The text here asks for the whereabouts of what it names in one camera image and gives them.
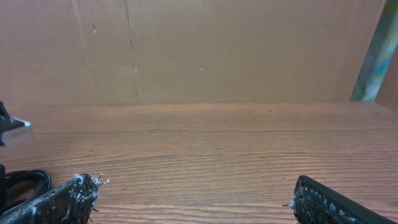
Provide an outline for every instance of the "wooden table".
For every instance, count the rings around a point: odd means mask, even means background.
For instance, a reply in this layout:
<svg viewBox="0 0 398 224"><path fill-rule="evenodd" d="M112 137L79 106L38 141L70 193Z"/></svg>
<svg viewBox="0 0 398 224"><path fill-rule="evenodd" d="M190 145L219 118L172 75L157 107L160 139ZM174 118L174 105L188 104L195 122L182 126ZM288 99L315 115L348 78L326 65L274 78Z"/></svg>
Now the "wooden table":
<svg viewBox="0 0 398 224"><path fill-rule="evenodd" d="M32 107L8 170L104 173L94 223L295 223L308 175L398 222L398 116L374 103Z"/></svg>

